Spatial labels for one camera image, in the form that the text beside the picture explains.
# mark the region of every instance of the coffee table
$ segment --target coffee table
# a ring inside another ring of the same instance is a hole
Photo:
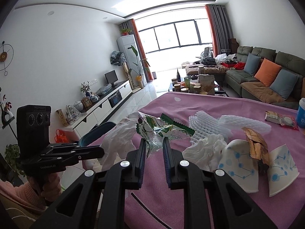
[[[222,89],[222,87],[216,82],[214,81],[215,85],[218,85],[218,87],[215,88],[215,95],[225,95],[226,97],[229,97],[228,94]],[[168,92],[172,92],[173,91],[173,83],[170,83],[170,87],[168,89]]]

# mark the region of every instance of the blue pillow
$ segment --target blue pillow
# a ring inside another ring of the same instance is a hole
[[[259,64],[260,64],[260,57],[249,53],[244,71],[250,74],[251,76],[254,76]]]
[[[287,100],[297,81],[297,75],[291,73],[290,71],[281,69],[269,88],[275,93],[278,93],[281,97],[283,97],[284,100]]]

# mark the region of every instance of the camera lens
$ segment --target camera lens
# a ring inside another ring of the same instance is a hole
[[[34,121],[35,121],[34,115],[30,115],[29,116],[29,125],[32,126],[34,124]]]
[[[37,115],[37,124],[38,125],[41,125],[42,124],[42,121],[43,121],[43,114],[42,113],[39,113]]]
[[[49,115],[49,114],[46,114],[46,115],[45,115],[45,122],[49,122],[49,120],[50,120],[50,115]]]

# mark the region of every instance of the curtain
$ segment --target curtain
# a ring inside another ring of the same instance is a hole
[[[222,54],[222,49],[229,49],[228,39],[233,38],[233,33],[224,7],[207,4],[205,9],[211,26],[213,51],[216,57]]]
[[[137,29],[137,26],[135,25],[135,20],[131,19],[129,21],[123,22],[122,23],[122,28],[123,29],[127,29],[130,28],[132,31],[129,34],[133,34],[135,37],[135,42],[137,44],[138,50],[139,50],[139,56],[140,59],[146,59],[146,54],[139,36],[139,32]],[[143,70],[144,70],[144,74],[145,74],[145,78],[147,82],[150,82],[153,80],[153,75],[149,69],[150,65],[146,60],[142,61],[142,65],[143,65]]]

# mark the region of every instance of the pink sleeve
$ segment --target pink sleeve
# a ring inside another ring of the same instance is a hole
[[[23,205],[31,204],[38,209],[45,209],[45,206],[39,196],[32,189],[29,182],[26,182],[24,185],[19,187],[14,187],[11,183],[0,180],[0,192],[9,196],[16,202],[23,203]]]

